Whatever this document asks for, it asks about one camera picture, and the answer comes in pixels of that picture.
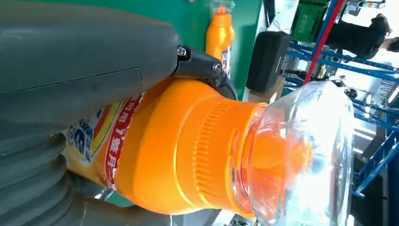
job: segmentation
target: gray machine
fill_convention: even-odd
[[[60,131],[79,117],[168,76],[236,98],[221,63],[181,47],[168,23],[97,7],[0,3],[0,225],[170,225],[169,216],[79,194],[60,155]]]

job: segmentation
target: blue metal rack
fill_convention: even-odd
[[[387,184],[388,184],[388,225],[399,225],[399,155],[390,159],[387,163]]]
[[[312,59],[312,48],[308,46],[303,46],[299,45],[296,43],[291,42],[290,44],[290,50],[287,52],[287,55],[291,57],[296,57],[300,58],[302,60],[306,61],[311,61]],[[381,63],[377,62],[372,62],[369,60],[364,60],[361,58],[357,57],[351,57],[351,56],[346,56],[342,54],[337,54],[333,51],[330,50],[323,50],[322,54],[324,56],[329,56],[329,57],[335,57],[338,59],[342,60],[347,60],[347,61],[353,61],[359,64],[363,65],[368,65],[372,66],[375,68],[378,68],[378,70],[369,70],[369,69],[364,69],[364,68],[359,68],[359,67],[354,67],[354,66],[348,66],[345,64],[341,64],[336,61],[332,60],[327,60],[324,58],[319,58],[318,63],[322,65],[329,65],[331,67],[335,68],[342,68],[344,70],[349,70],[361,74],[365,74],[368,76],[376,77],[379,79],[387,80],[387,81],[392,81],[395,83],[399,83],[399,69],[389,66],[389,65],[384,65]],[[298,79],[298,78],[293,78],[293,77],[287,77],[286,78],[286,85],[285,85],[285,93],[289,93],[292,90],[295,90],[298,87],[301,87],[303,85],[303,80]],[[360,110],[361,112],[366,113],[365,107],[370,107],[372,109],[378,110],[380,112],[383,112],[387,115],[396,115],[399,118],[399,110],[395,108],[390,108],[386,107],[383,105],[377,105],[374,103],[367,104],[365,101],[360,101],[356,99],[352,99],[353,106],[354,108]],[[354,183],[353,183],[353,191],[352,193],[354,195],[357,195],[359,197],[364,197],[362,194],[362,191],[367,187],[367,185],[370,184],[370,182],[381,172],[382,169],[384,169],[385,166],[390,164],[390,162],[393,159],[396,159],[399,161],[399,158],[397,158],[397,154],[399,152],[399,128],[394,125],[394,123],[386,120],[382,120],[379,117],[373,115],[373,114],[368,114],[369,117],[365,116],[366,114],[361,114],[361,113],[355,113],[355,117],[372,123],[374,125],[377,125],[379,127],[386,128],[387,131],[389,131],[389,136],[386,138],[385,142],[378,148],[378,150],[375,152],[375,154],[368,160],[367,164],[364,166],[364,168],[354,174]]]

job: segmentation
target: orange bottle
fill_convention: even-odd
[[[153,212],[227,209],[269,221],[313,161],[288,115],[167,79],[72,125],[64,155],[69,170]]]
[[[231,46],[235,31],[231,21],[232,0],[213,0],[210,3],[211,22],[207,30],[206,53],[218,58],[230,78]]]

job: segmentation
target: transparent plastic dome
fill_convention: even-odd
[[[312,82],[266,108],[254,128],[247,193],[263,225],[345,225],[353,105],[332,82]]]
[[[231,13],[235,6],[233,0],[211,0],[209,3],[211,14]]]

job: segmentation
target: green panel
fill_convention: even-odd
[[[143,16],[167,21],[179,32],[182,44],[205,51],[206,30],[209,25],[210,0],[24,0],[62,2],[118,8]],[[232,47],[231,79],[242,98],[247,82],[261,0],[235,0],[233,26],[236,40]]]
[[[121,196],[117,192],[113,192],[112,195],[110,195],[110,197],[107,197],[105,199],[105,201],[118,205],[120,207],[129,207],[134,205],[131,201]]]
[[[325,5],[299,3],[292,29],[292,39],[312,43],[323,21]]]
[[[318,4],[327,4],[330,0],[300,0],[300,2],[312,2]]]

